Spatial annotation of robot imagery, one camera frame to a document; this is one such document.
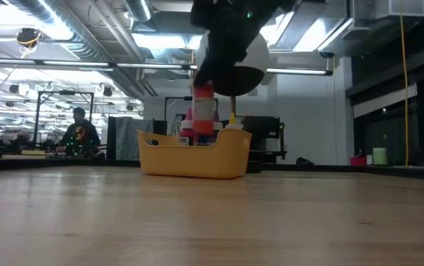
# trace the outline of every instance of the dark jacket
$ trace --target dark jacket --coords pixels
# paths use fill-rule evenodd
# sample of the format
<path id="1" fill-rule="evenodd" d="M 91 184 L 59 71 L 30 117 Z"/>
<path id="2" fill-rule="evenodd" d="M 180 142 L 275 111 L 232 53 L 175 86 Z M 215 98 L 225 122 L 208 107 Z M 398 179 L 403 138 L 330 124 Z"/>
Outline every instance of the dark jacket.
<path id="1" fill-rule="evenodd" d="M 99 146 L 100 139 L 95 126 L 92 125 L 88 120 L 84 119 L 80 125 L 73 123 L 67 128 L 67 131 L 59 144 L 65 146 L 67 143 L 92 143 L 94 146 Z"/>

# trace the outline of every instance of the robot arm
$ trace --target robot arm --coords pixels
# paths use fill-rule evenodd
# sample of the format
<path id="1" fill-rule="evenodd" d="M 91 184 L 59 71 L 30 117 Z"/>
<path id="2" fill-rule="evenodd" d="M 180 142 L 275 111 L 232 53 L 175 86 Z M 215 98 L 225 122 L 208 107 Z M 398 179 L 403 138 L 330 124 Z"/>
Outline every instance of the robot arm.
<path id="1" fill-rule="evenodd" d="M 194 86 L 231 71 L 278 8 L 291 11 L 295 0 L 194 0 L 191 23 L 209 30 L 208 50 Z"/>

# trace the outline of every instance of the table surface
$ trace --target table surface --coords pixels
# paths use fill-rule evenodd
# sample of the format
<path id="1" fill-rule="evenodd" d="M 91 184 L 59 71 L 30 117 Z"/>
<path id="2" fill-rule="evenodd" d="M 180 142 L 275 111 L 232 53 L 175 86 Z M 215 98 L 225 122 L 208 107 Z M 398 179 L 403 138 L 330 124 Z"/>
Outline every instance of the table surface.
<path id="1" fill-rule="evenodd" d="M 424 265 L 424 180 L 0 171 L 0 265 Z"/>

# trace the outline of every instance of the man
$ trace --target man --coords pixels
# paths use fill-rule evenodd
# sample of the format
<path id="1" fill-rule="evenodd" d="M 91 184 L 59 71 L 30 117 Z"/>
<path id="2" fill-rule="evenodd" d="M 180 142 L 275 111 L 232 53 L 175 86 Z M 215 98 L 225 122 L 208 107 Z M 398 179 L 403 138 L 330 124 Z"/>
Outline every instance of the man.
<path id="1" fill-rule="evenodd" d="M 63 139 L 59 142 L 57 151 L 64 151 L 69 145 L 94 146 L 97 148 L 100 145 L 100 139 L 95 126 L 92 125 L 86 117 L 86 111 L 78 107 L 73 111 L 74 123 L 67 128 Z"/>

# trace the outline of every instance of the plastic basket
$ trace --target plastic basket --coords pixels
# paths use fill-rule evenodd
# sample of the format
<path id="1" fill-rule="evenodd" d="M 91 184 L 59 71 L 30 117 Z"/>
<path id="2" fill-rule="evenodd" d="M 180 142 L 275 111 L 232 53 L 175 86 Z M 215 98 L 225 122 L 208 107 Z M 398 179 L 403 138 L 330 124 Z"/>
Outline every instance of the plastic basket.
<path id="1" fill-rule="evenodd" d="M 180 146 L 178 137 L 137 133 L 144 174 L 230 179 L 247 170 L 251 134 L 241 129 L 221 130 L 212 146 Z M 158 141 L 158 146 L 147 140 Z"/>

